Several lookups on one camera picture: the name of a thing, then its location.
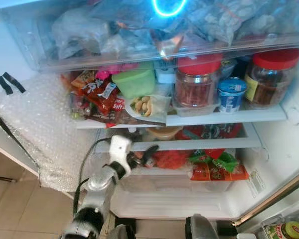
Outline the glass fridge shelf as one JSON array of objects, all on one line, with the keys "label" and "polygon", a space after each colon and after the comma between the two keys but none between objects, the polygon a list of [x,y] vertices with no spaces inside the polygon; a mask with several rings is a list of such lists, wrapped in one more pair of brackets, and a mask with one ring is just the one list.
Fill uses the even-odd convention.
[{"label": "glass fridge shelf", "polygon": [[217,148],[252,148],[252,147],[263,146],[252,123],[243,123],[243,129],[240,131],[238,137],[229,138],[229,139],[197,139],[197,140],[134,142],[132,143],[131,151],[143,152],[154,145],[158,145],[160,151],[217,149]]},{"label": "glass fridge shelf", "polygon": [[[167,117],[167,126],[185,126],[185,125],[202,125],[218,123],[237,123],[237,122],[254,122],[254,121],[279,121],[286,120],[286,112],[280,106],[274,106],[264,110],[239,110],[233,114],[224,114],[214,112],[204,116],[181,118],[177,115]],[[128,127],[154,127],[151,124],[118,124],[111,126],[113,128]],[[94,120],[83,120],[76,123],[77,129],[106,129],[104,123]]]}]

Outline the clear plastic fridge drawer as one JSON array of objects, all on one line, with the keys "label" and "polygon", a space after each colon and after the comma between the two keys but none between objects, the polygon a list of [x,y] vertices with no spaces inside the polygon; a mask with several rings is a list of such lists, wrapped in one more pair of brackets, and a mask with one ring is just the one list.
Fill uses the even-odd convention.
[{"label": "clear plastic fridge drawer", "polygon": [[[88,70],[127,62],[170,61],[177,57],[224,53],[238,57],[259,50],[299,46],[299,0],[267,0],[242,23],[232,45],[207,41],[187,16],[196,0],[0,0],[0,15],[26,62],[44,72]],[[100,54],[82,50],[60,59],[52,24],[67,10],[90,6],[111,36]]]}]

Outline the white fridge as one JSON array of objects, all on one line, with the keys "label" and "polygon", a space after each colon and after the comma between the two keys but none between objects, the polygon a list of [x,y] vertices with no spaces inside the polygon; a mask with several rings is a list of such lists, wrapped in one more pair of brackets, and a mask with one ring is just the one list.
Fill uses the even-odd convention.
[{"label": "white fridge", "polygon": [[[238,57],[227,57],[223,54],[221,77],[218,84],[229,77],[239,77],[244,80],[249,64],[252,62],[254,54],[276,49],[259,50],[252,54]],[[175,67],[175,80],[177,69],[177,58],[171,59]],[[138,62],[140,69],[154,69],[154,61]],[[130,116],[125,109],[125,97],[119,91],[115,104],[108,114],[102,114],[94,103],[88,101],[87,97],[74,93],[70,82],[83,71],[97,71],[99,67],[88,70],[69,70],[69,71],[38,71],[34,70],[26,62],[24,54],[20,50],[13,35],[8,29],[8,25],[0,15],[0,76],[5,72],[15,77],[18,81],[28,80],[42,74],[58,74],[60,80],[70,96],[70,116],[76,121],[94,120],[110,126],[100,131],[97,140],[90,146],[84,156],[79,169],[79,180],[90,177],[94,171],[108,163],[109,142],[99,143],[98,139],[115,135],[125,135],[134,142],[144,142],[143,134],[147,127],[128,127],[113,128],[118,124],[151,124],[154,127],[167,126],[158,125],[152,121],[143,121]],[[160,84],[156,79],[155,90],[153,93],[166,97],[174,98],[174,84]],[[216,99],[219,100],[218,88],[216,89]],[[299,180],[299,62],[296,65],[296,76],[287,89],[286,95],[277,106],[284,109],[287,119],[279,121],[254,121],[254,126],[263,146],[252,148],[236,148],[236,157],[240,165],[243,165],[249,174],[247,180],[252,193],[257,196],[258,204],[249,210],[245,215],[234,219],[236,223],[242,223],[252,217],[266,217],[272,214],[273,210],[268,209],[268,205],[275,203],[275,198],[283,193],[284,190],[291,188]],[[257,110],[243,96],[242,105],[239,110]],[[170,103],[169,115],[176,115],[176,111]],[[27,162],[29,153],[25,147],[16,139],[6,123],[0,118],[0,151],[13,161],[24,166],[31,171],[39,180],[39,173],[34,162]],[[186,171],[190,177],[191,171],[196,163],[188,161],[186,166],[181,169],[170,169]]]}]

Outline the red net bag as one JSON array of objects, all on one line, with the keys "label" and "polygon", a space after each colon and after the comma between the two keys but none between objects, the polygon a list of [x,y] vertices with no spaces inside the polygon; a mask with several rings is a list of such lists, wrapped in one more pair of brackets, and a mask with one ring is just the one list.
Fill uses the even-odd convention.
[{"label": "red net bag", "polygon": [[157,151],[152,159],[157,168],[181,169],[188,163],[190,155],[190,150]]}]

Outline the clear crisper drawer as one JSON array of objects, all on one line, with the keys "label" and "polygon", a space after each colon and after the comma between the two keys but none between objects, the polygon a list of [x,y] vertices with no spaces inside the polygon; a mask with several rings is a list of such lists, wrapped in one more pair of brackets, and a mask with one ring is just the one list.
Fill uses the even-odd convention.
[{"label": "clear crisper drawer", "polygon": [[116,187],[111,211],[119,217],[238,219],[258,204],[247,181],[191,181],[186,171],[137,168]]}]

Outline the red and black food packet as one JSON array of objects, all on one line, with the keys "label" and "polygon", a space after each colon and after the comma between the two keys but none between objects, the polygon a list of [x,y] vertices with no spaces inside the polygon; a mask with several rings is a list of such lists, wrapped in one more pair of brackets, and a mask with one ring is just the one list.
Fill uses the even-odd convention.
[{"label": "red and black food packet", "polygon": [[184,126],[176,135],[177,140],[227,139],[242,132],[242,123],[221,123]]}]

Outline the green plastic container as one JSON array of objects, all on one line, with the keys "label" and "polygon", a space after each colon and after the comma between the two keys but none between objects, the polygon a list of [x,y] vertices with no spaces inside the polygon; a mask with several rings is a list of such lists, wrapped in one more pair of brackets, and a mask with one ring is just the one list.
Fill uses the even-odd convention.
[{"label": "green plastic container", "polygon": [[154,92],[154,69],[125,71],[112,75],[112,80],[126,99],[146,96]]}]

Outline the red snack packet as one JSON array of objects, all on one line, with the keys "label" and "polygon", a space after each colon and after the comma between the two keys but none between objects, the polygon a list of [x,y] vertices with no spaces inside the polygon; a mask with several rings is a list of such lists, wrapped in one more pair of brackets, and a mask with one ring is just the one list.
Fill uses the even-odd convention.
[{"label": "red snack packet", "polygon": [[111,77],[98,78],[96,71],[83,71],[72,82],[74,93],[87,97],[102,114],[108,114],[115,104],[119,89]]}]

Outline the small white container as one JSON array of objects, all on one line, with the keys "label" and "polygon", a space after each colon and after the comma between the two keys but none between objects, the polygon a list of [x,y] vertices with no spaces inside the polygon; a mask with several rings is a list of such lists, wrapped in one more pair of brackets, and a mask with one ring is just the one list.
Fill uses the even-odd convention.
[{"label": "small white container", "polygon": [[153,62],[157,82],[160,84],[175,83],[175,67],[173,61],[156,60]]}]

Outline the bubble wrap sheet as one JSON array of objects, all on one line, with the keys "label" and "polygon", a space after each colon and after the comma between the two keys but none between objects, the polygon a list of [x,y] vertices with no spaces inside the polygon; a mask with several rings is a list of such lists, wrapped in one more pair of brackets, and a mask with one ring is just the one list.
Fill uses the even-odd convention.
[{"label": "bubble wrap sheet", "polygon": [[20,80],[25,92],[6,94],[0,85],[0,118],[25,147],[39,173],[40,184],[58,191],[74,191],[79,169],[98,129],[78,129],[70,116],[70,96],[58,74]]}]

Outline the blue yoghurt cup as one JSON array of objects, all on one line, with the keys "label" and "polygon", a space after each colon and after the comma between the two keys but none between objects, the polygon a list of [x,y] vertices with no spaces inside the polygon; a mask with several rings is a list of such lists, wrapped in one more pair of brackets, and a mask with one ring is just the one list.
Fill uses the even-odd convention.
[{"label": "blue yoghurt cup", "polygon": [[239,111],[247,82],[239,77],[229,77],[218,84],[219,112],[232,114]]}]

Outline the clear plastic food bag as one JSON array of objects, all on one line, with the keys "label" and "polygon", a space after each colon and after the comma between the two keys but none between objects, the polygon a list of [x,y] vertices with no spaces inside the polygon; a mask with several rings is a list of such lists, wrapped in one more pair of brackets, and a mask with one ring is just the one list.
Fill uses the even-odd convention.
[{"label": "clear plastic food bag", "polygon": [[252,18],[265,3],[267,0],[196,0],[187,18],[207,41],[232,45],[242,23]]},{"label": "clear plastic food bag", "polygon": [[89,54],[100,54],[111,28],[107,21],[95,18],[92,7],[82,6],[67,10],[52,24],[52,36],[58,57],[67,59],[82,50]]}]

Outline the red lid jar yellow label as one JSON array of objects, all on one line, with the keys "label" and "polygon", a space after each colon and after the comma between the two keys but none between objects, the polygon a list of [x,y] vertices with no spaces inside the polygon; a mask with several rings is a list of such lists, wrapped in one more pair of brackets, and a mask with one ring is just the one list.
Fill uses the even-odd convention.
[{"label": "red lid jar yellow label", "polygon": [[244,80],[245,99],[253,109],[280,104],[296,76],[299,48],[259,52],[253,55]]}]

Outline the black tape strip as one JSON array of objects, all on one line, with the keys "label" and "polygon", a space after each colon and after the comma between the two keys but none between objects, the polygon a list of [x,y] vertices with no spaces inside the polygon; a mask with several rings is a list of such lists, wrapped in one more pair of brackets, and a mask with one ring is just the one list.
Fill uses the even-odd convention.
[{"label": "black tape strip", "polygon": [[13,94],[13,89],[9,84],[6,82],[3,76],[0,76],[0,86],[4,89],[6,95]]},{"label": "black tape strip", "polygon": [[3,74],[3,77],[8,82],[10,82],[13,86],[15,86],[20,91],[20,93],[25,93],[26,92],[26,89],[24,88],[24,86],[22,86],[22,84],[20,84],[20,82],[15,77],[10,75],[8,72],[5,72]]}]

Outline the green lid sauce jar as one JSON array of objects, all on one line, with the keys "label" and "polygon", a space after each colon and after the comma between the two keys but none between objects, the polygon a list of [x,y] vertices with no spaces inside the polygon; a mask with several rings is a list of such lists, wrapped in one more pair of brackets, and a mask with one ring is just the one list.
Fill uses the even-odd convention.
[{"label": "green lid sauce jar", "polygon": [[264,231],[270,239],[299,239],[299,223],[295,221],[268,225]]}]

